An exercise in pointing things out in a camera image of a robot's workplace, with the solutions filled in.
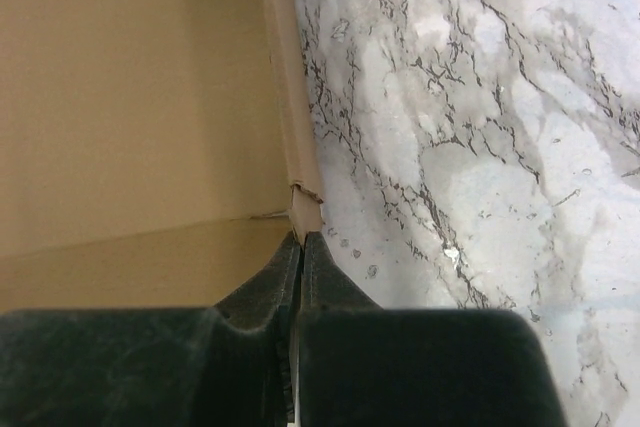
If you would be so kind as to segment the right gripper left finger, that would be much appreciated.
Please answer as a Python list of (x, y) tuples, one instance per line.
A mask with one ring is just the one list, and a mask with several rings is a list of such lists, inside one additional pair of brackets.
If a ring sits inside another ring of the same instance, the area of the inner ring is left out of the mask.
[(215, 305), (239, 335), (288, 347), (299, 308), (302, 248), (289, 232), (267, 264)]

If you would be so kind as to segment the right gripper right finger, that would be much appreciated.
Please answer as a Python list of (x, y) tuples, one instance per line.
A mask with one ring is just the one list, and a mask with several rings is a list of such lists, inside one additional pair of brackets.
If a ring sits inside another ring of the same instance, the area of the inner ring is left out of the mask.
[(307, 235), (301, 274), (299, 326), (335, 326), (378, 313), (373, 301), (336, 263), (320, 232)]

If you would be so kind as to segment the brown cardboard box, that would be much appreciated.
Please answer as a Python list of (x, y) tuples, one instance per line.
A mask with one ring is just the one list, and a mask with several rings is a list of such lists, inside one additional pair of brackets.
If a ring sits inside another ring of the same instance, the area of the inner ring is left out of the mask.
[(322, 227), (294, 0), (1, 0), (1, 308), (204, 305)]

